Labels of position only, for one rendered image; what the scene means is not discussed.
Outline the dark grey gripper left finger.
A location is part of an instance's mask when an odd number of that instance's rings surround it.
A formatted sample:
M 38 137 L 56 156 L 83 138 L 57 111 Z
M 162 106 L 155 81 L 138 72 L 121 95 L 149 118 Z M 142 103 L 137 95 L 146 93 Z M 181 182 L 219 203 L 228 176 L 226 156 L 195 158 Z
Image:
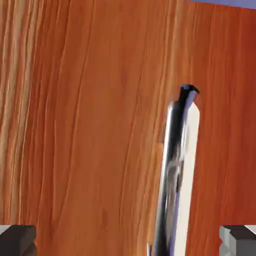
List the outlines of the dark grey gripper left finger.
M 0 224 L 0 256 L 37 256 L 34 225 Z

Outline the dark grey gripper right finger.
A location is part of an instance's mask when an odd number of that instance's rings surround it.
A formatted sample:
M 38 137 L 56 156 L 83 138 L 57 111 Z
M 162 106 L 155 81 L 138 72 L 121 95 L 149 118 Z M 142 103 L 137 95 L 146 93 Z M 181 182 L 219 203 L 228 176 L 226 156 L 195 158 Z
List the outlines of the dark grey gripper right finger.
M 222 225 L 219 256 L 256 256 L 256 225 Z

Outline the reddish wooden drawer front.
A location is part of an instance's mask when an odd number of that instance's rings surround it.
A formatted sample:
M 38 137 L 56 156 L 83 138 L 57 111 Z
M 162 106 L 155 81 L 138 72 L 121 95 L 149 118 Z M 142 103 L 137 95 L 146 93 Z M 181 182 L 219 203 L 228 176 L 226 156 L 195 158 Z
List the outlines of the reddish wooden drawer front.
M 185 256 L 256 224 L 256 9 L 0 0 L 0 224 L 36 256 L 146 256 L 168 103 L 200 93 Z

